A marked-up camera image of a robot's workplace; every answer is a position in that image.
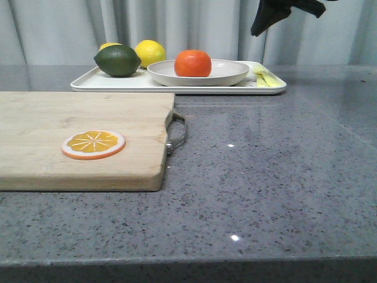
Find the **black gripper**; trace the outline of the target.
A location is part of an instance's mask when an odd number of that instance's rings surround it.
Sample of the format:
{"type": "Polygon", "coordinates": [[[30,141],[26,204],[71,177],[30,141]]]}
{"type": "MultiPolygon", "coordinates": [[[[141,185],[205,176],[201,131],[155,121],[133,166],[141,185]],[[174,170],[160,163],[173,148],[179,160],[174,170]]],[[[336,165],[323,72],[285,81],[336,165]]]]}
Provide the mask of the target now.
{"type": "Polygon", "coordinates": [[[258,37],[275,23],[287,18],[291,8],[298,8],[319,18],[326,7],[320,1],[313,0],[266,0],[260,1],[256,17],[250,29],[252,36],[258,37]]]}

